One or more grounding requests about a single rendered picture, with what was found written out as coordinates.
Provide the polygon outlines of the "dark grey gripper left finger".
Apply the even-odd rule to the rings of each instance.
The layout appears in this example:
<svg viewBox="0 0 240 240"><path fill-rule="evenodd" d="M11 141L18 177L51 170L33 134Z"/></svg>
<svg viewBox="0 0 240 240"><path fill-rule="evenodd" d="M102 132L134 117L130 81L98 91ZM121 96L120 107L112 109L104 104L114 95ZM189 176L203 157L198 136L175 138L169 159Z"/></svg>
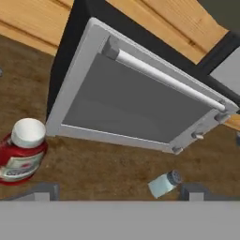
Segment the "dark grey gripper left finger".
<svg viewBox="0 0 240 240"><path fill-rule="evenodd" d="M40 183L24 193L15 196L7 197L6 201L58 201L59 200L59 185L55 183Z"/></svg>

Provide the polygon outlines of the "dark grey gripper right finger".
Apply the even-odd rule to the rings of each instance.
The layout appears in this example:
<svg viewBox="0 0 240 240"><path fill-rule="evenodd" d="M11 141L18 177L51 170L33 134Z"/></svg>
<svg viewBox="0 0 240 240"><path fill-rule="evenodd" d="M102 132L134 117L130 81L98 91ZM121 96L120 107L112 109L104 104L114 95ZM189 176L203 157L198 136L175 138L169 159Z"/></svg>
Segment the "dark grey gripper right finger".
<svg viewBox="0 0 240 240"><path fill-rule="evenodd" d="M181 201L240 201L240 197L232 197L212 193L207 187L197 183L185 183L180 187Z"/></svg>

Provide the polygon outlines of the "pale blue salt shaker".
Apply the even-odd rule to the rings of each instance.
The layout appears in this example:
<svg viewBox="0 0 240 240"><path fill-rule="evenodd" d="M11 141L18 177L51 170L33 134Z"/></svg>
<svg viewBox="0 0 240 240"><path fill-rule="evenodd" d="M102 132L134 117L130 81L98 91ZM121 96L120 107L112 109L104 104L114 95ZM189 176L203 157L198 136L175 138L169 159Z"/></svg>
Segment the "pale blue salt shaker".
<svg viewBox="0 0 240 240"><path fill-rule="evenodd" d="M164 173L148 183L151 194L157 199L175 189L182 183L182 178L177 170Z"/></svg>

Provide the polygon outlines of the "red condiment bottle white cap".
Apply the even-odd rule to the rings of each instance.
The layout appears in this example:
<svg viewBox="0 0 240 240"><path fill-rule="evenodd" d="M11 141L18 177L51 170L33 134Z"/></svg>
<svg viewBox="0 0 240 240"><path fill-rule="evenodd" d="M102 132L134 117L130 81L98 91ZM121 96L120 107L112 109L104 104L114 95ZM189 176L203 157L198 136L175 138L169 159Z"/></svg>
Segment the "red condiment bottle white cap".
<svg viewBox="0 0 240 240"><path fill-rule="evenodd" d="M45 125L34 118L17 121L0 142L0 185L13 186L29 180L46 156Z"/></svg>

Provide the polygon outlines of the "light wood cabinet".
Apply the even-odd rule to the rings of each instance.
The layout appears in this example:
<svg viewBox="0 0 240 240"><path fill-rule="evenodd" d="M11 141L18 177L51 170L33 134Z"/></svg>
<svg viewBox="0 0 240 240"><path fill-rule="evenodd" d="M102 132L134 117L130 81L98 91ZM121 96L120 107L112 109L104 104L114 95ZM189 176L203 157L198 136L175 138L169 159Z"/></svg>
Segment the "light wood cabinet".
<svg viewBox="0 0 240 240"><path fill-rule="evenodd" d="M47 103L49 135L61 128L182 130L215 116L240 116L240 108L205 84L186 57L105 0L0 0L0 34L54 56ZM181 83L216 100L213 109L101 53L107 39Z"/></svg>

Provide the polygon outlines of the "silver toaster oven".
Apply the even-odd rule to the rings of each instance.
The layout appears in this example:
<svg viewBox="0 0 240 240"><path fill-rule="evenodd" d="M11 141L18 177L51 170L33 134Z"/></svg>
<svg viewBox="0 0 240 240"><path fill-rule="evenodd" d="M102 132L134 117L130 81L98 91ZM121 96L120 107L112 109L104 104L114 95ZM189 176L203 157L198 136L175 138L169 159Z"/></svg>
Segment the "silver toaster oven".
<svg viewBox="0 0 240 240"><path fill-rule="evenodd" d="M195 65L106 0L74 0L52 64L48 135L179 154L238 112L217 66Z"/></svg>

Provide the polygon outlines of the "black and grey appliance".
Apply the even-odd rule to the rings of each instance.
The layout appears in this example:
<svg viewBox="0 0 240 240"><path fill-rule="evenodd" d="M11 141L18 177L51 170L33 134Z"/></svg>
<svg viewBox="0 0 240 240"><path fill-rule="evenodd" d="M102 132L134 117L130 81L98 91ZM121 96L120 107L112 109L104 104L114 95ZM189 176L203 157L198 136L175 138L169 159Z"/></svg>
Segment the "black and grey appliance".
<svg viewBox="0 0 240 240"><path fill-rule="evenodd" d="M228 32L198 63L205 84L240 106L240 37Z"/></svg>

